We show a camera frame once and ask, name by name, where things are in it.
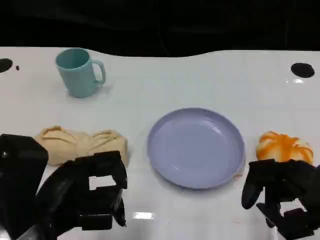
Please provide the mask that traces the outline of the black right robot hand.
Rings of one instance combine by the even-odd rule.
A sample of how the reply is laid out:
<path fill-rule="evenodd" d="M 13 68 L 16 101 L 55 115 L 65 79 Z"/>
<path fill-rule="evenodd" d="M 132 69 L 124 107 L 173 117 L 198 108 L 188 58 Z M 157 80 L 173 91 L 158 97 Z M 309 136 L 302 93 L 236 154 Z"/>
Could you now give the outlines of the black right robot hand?
<path fill-rule="evenodd" d="M 293 159 L 252 161 L 241 205 L 256 206 L 286 240 L 313 236 L 320 227 L 320 168 Z"/>

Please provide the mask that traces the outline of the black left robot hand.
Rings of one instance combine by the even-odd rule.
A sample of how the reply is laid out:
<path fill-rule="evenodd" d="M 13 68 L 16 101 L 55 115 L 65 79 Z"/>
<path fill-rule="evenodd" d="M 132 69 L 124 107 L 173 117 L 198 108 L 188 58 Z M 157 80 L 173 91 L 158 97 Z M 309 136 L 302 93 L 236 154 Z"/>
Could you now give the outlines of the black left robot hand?
<path fill-rule="evenodd" d="M 38 216 L 56 235 L 72 228 L 109 230 L 126 226 L 123 190 L 127 172 L 119 151 L 68 160 L 36 194 Z"/>

